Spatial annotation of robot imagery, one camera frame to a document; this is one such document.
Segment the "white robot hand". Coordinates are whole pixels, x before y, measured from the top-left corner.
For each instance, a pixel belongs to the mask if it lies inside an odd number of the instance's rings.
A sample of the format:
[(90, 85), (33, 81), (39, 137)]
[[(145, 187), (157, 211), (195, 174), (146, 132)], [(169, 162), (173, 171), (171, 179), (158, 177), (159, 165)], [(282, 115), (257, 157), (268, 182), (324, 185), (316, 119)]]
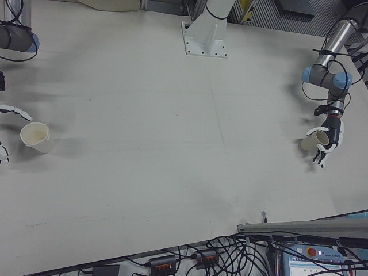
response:
[(312, 162), (325, 168), (326, 161), (330, 154), (334, 152), (343, 142), (344, 123), (336, 116), (327, 116), (321, 126), (308, 130), (305, 134), (306, 138), (315, 136), (317, 142), (313, 148), (317, 150)]
[[(33, 118), (28, 114), (28, 112), (11, 105), (1, 104), (1, 113), (14, 113), (21, 116), (24, 120), (33, 121)], [(9, 162), (9, 153), (6, 147), (1, 143), (1, 164)]]

